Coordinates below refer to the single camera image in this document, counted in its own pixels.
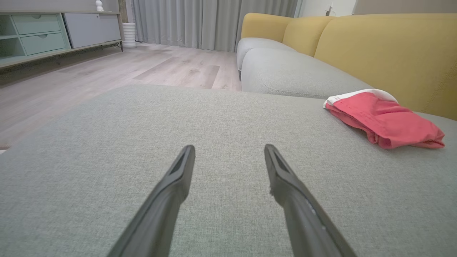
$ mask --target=sofa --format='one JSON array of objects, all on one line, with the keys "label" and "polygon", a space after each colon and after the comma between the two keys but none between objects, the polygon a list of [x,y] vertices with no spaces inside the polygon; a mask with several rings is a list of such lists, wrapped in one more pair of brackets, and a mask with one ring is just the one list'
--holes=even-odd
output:
[{"label": "sofa", "polygon": [[446,147],[385,150],[322,103],[153,85],[95,97],[0,155],[0,251],[106,256],[192,144],[170,256],[292,256],[263,154],[273,144],[358,256],[455,256],[457,122],[419,113]]},{"label": "sofa", "polygon": [[249,13],[242,90],[325,99],[367,88],[457,120],[457,14],[289,18]]}]

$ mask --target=gray upholstery fabric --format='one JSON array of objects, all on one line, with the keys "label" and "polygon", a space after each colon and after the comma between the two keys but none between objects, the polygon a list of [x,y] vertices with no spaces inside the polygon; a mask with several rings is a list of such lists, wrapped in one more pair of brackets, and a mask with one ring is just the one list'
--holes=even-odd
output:
[{"label": "gray upholstery fabric", "polygon": [[311,56],[256,48],[244,57],[241,88],[246,92],[326,99],[372,87]]},{"label": "gray upholstery fabric", "polygon": [[254,48],[279,49],[297,52],[295,49],[278,41],[258,37],[245,37],[238,42],[238,48],[236,50],[236,62],[238,64],[238,70],[241,70],[244,56],[248,53],[249,50]]},{"label": "gray upholstery fabric", "polygon": [[274,144],[359,256],[455,256],[457,122],[446,148],[370,144],[322,100],[127,86],[0,155],[4,256],[105,256],[182,146],[197,157],[170,256],[291,256]]}]

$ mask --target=white fabric edge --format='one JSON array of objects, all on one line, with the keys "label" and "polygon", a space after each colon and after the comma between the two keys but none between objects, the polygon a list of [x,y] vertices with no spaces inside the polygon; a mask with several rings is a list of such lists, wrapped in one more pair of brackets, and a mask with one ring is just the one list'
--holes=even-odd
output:
[{"label": "white fabric edge", "polygon": [[349,98],[351,96],[355,96],[355,95],[360,94],[360,93],[373,93],[377,98],[379,98],[381,100],[394,101],[394,102],[398,103],[397,99],[395,99],[395,97],[393,97],[391,94],[387,93],[386,91],[380,90],[380,89],[371,88],[371,89],[362,89],[362,90],[359,90],[359,91],[345,93],[345,94],[337,95],[337,96],[330,96],[324,102],[324,109],[327,109],[326,108],[327,103],[329,105],[333,106],[333,104],[336,101],[339,101],[339,100],[345,99],[345,98]]}]

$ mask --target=sofa armrest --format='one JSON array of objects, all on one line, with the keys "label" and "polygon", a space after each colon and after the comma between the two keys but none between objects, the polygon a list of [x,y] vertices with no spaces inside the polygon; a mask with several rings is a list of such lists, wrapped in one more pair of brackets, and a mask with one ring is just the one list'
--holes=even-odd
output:
[{"label": "sofa armrest", "polygon": [[260,37],[282,42],[284,32],[289,22],[293,18],[261,14],[248,13],[244,16],[241,28],[241,38]]}]

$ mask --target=yellow sofa backrest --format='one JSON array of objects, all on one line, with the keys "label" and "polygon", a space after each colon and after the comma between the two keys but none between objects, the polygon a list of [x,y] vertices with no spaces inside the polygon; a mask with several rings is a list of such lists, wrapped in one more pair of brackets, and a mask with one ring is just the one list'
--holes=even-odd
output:
[{"label": "yellow sofa backrest", "polygon": [[243,18],[241,38],[260,37],[282,42],[284,31],[293,18],[263,13],[248,13]]},{"label": "yellow sofa backrest", "polygon": [[339,17],[314,57],[413,111],[457,120],[457,14]]},{"label": "yellow sofa backrest", "polygon": [[284,31],[282,43],[299,53],[314,56],[322,31],[335,18],[320,16],[292,19]]}]

